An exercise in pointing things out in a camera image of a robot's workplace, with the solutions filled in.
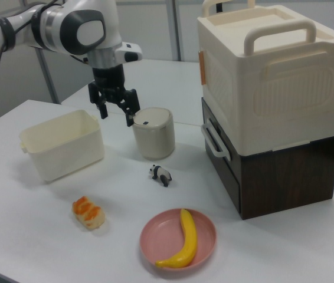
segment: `banana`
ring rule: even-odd
[[[196,225],[190,212],[186,209],[180,210],[180,223],[184,232],[184,246],[172,257],[163,261],[156,261],[157,267],[182,268],[191,263],[197,251]]]

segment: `brown drawer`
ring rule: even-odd
[[[242,219],[331,199],[334,188],[334,136],[309,144],[240,156],[217,119],[202,99],[204,123],[210,122],[220,141],[209,133],[209,143],[221,151],[215,157],[208,142],[207,153]]]

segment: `plastic plate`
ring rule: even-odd
[[[143,228],[140,249],[145,258],[155,265],[155,261],[170,258],[184,245],[184,233],[180,224],[180,208],[164,211],[152,218]],[[188,209],[197,230],[197,252],[192,262],[184,268],[163,268],[168,271],[192,269],[212,254],[217,233],[211,220],[196,210]]]

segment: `white plastic container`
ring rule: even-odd
[[[147,159],[162,159],[175,148],[175,130],[171,111],[146,108],[134,117],[133,132],[141,155]]]
[[[334,136],[334,30],[283,6],[209,15],[218,2],[198,18],[204,100],[237,152]]]
[[[104,157],[100,125],[84,110],[30,127],[20,133],[41,178],[52,181]]]

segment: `panda figurine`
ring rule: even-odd
[[[160,166],[155,166],[155,164],[150,168],[149,173],[153,175],[154,180],[159,177],[164,187],[168,187],[168,183],[172,181],[171,174],[166,169],[163,169]]]

